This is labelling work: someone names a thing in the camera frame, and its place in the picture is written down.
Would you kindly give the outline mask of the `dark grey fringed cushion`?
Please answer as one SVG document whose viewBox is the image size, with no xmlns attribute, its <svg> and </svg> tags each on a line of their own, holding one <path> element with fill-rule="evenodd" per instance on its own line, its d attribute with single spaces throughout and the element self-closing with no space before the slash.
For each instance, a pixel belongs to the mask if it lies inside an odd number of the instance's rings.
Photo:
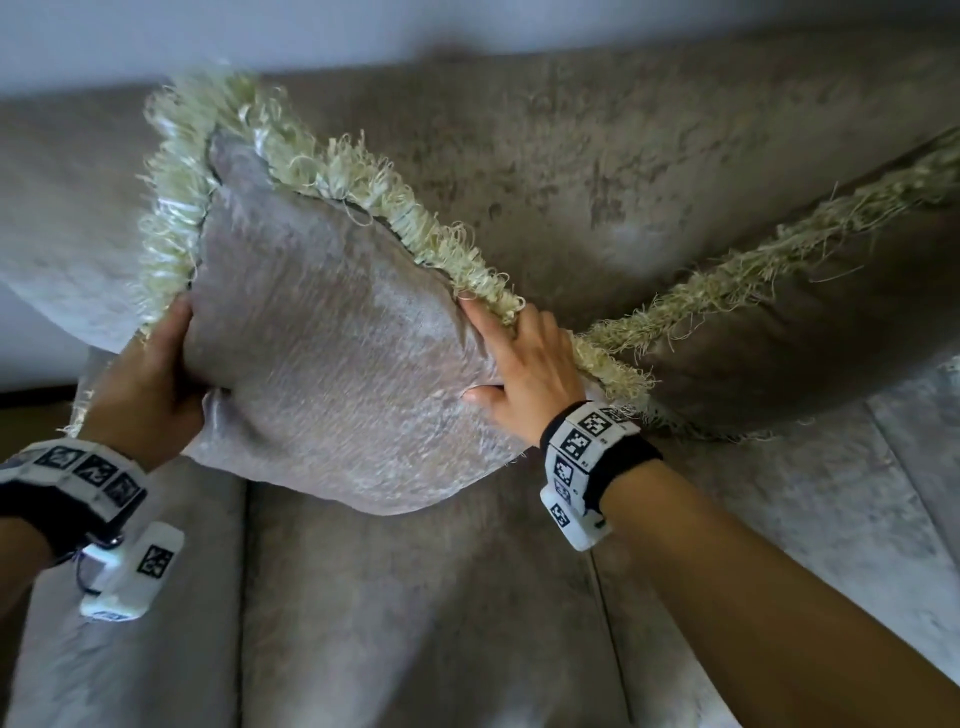
<svg viewBox="0 0 960 728">
<path fill-rule="evenodd" d="M 740 440 L 960 361 L 960 127 L 742 239 L 578 345 L 654 431 Z"/>
</svg>

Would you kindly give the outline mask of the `person's right forearm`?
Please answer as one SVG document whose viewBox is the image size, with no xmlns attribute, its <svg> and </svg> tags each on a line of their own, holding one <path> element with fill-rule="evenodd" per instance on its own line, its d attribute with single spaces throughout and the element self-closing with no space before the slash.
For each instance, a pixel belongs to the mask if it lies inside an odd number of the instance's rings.
<svg viewBox="0 0 960 728">
<path fill-rule="evenodd" d="M 960 685 L 662 460 L 598 504 L 742 728 L 960 728 Z"/>
</svg>

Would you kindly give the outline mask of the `person's left hand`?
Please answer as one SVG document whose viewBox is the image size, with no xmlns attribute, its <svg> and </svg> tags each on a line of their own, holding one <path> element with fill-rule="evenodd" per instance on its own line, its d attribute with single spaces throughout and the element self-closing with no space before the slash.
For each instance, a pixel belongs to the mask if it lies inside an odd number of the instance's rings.
<svg viewBox="0 0 960 728">
<path fill-rule="evenodd" d="M 77 438 L 105 446 L 151 473 L 180 455 L 205 425 L 207 388 L 180 353 L 153 353 L 136 334 L 94 386 Z"/>
</svg>

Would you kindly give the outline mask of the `grey velvet sofa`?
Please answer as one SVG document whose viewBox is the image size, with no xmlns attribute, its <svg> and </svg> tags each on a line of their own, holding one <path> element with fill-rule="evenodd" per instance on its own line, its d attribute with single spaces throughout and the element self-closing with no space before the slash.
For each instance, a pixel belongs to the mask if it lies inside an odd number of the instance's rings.
<svg viewBox="0 0 960 728">
<path fill-rule="evenodd" d="M 207 425 L 150 612 L 33 588 L 5 728 L 736 722 L 453 301 L 553 310 L 749 524 L 960 679 L 960 574 L 861 401 L 960 354 L 960 23 L 0 101 L 0 282 L 109 352 L 185 284 Z"/>
</svg>

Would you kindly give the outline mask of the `person's right hand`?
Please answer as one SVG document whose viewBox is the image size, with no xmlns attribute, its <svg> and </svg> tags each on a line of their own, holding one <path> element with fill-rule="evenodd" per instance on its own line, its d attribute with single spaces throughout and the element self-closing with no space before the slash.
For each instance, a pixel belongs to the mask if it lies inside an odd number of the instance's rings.
<svg viewBox="0 0 960 728">
<path fill-rule="evenodd" d="M 575 366 L 570 333 L 554 315 L 526 304 L 515 328 L 503 325 L 484 301 L 462 295 L 463 313 L 492 356 L 508 404 L 486 416 L 530 447 L 537 446 L 550 423 L 568 407 L 586 399 Z"/>
</svg>

